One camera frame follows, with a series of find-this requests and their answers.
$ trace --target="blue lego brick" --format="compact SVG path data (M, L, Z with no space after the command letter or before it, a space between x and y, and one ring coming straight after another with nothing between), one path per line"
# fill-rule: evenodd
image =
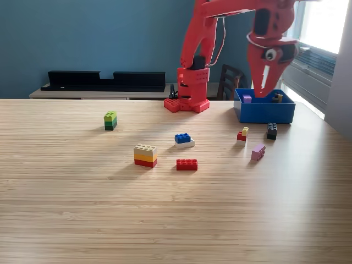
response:
M175 141L177 142L177 144L191 142L191 136L187 133L179 134L175 136Z

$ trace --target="beige lego brick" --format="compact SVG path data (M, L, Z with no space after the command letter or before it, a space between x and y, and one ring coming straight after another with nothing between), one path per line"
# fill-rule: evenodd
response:
M143 155L148 157L153 157L157 155L157 147L150 145L138 144L134 147L134 153L137 155Z
M244 127L242 130L242 136L248 136L248 130L249 130L249 128Z

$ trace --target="purple lego brick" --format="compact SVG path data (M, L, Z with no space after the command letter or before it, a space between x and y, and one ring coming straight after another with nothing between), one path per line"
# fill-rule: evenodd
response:
M252 157L251 160L253 161L258 161L260 160L264 154L265 154L265 145L260 144L258 146L256 146L253 150L252 150Z
M252 102L252 97L250 95L244 95L243 96L243 102L244 103L251 103Z

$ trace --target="blue plastic box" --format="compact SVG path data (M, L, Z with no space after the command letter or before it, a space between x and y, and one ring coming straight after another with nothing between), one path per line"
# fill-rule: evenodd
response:
M240 123L292 123L296 104L282 90L273 90L264 98L256 98L253 89L235 90L240 101L234 101L234 107ZM271 102L275 93L283 95L282 103ZM244 103L244 95L250 95L252 102Z

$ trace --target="dark green lego brick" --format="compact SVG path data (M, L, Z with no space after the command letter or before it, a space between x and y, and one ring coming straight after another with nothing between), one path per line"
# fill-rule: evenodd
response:
M105 126L105 130L106 130L106 131L113 131L116 126L117 126L117 123L115 123L115 125L113 125L113 126L106 125L106 126Z
M104 122L105 126L112 127L117 124L117 118L115 118L112 122Z

